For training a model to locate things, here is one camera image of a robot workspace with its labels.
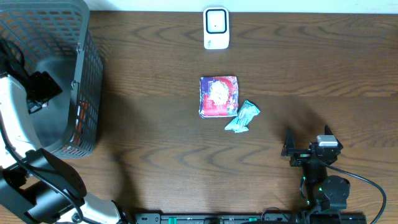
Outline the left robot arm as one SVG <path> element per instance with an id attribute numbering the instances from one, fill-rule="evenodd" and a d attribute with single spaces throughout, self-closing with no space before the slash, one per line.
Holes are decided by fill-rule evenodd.
<path id="1" fill-rule="evenodd" d="M 134 223 L 42 147 L 30 116 L 62 89 L 47 72 L 28 74 L 24 65 L 22 50 L 1 39 L 1 205 L 26 223 Z"/>

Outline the purple red tissue pack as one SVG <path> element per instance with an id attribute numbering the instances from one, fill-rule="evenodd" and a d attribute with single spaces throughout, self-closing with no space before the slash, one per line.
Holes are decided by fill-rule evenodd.
<path id="1" fill-rule="evenodd" d="M 235 117 L 239 107 L 236 76 L 201 77 L 200 108 L 202 118 Z"/>

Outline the teal snack wrapper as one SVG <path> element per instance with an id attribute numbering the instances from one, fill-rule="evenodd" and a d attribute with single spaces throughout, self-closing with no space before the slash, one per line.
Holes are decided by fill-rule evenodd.
<path id="1" fill-rule="evenodd" d="M 238 111 L 237 117 L 235 117 L 230 123 L 228 123 L 224 130 L 234 131 L 235 133 L 243 133 L 248 131 L 248 124 L 252 121 L 253 117 L 260 113 L 258 107 L 246 100 L 240 110 Z"/>

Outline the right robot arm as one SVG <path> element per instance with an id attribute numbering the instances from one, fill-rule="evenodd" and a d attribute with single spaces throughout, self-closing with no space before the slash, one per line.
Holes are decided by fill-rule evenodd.
<path id="1" fill-rule="evenodd" d="M 294 135 L 287 130 L 281 155 L 290 158 L 290 166 L 303 170 L 300 193 L 308 204 L 308 209 L 302 212 L 304 222 L 310 223 L 322 215 L 340 217 L 340 212 L 347 208 L 350 182 L 338 175 L 328 175 L 326 170 L 337 161 L 342 149 L 343 145 L 328 126 L 306 149 L 297 148 Z"/>

